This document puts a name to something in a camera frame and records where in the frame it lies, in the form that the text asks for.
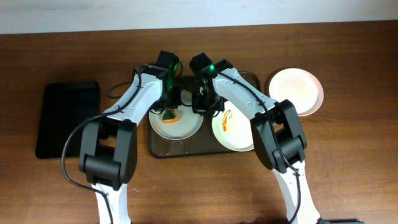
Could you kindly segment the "grey-green plate with sauce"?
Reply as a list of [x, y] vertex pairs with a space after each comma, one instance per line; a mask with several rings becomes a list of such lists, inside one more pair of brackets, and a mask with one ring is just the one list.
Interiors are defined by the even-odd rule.
[[203, 117], [192, 111], [191, 107], [180, 105], [175, 112], [178, 121], [164, 123], [161, 114], [149, 113], [149, 122], [152, 129], [165, 139], [182, 140], [195, 134], [202, 125]]

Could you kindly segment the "green orange sponge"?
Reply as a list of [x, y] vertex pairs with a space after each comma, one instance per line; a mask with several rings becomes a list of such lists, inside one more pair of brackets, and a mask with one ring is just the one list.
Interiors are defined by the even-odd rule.
[[179, 120], [175, 109], [167, 109], [162, 116], [162, 122], [166, 124], [175, 123]]

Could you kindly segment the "cream plate with sauce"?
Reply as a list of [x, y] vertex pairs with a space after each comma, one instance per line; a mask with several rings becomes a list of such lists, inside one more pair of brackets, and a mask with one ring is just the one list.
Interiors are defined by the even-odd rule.
[[224, 111], [213, 117], [211, 127], [218, 142], [229, 150], [254, 149], [250, 122], [230, 101], [224, 103]]

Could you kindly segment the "pink plate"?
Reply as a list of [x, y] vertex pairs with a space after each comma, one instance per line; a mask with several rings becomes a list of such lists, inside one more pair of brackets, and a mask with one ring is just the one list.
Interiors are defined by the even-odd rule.
[[324, 99], [318, 78], [301, 68], [285, 68], [276, 72], [269, 81], [268, 92], [278, 102], [292, 102], [299, 116], [315, 113]]

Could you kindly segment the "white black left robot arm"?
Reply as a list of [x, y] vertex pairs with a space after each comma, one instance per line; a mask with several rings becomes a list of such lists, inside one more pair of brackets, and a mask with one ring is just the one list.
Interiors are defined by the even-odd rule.
[[137, 126], [151, 109], [167, 107], [177, 62], [145, 64], [133, 71], [120, 99], [79, 127], [79, 169], [96, 194], [101, 223], [130, 223], [127, 184], [137, 164]]

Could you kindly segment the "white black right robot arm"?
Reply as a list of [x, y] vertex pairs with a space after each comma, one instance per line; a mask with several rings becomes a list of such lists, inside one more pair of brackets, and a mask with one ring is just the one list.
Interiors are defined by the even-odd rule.
[[323, 223], [305, 176], [307, 139], [294, 105], [263, 95], [225, 59], [212, 62], [200, 54], [189, 67], [200, 87], [193, 112], [213, 115], [224, 109], [224, 100], [232, 102], [250, 122], [257, 158], [278, 181], [289, 223]]

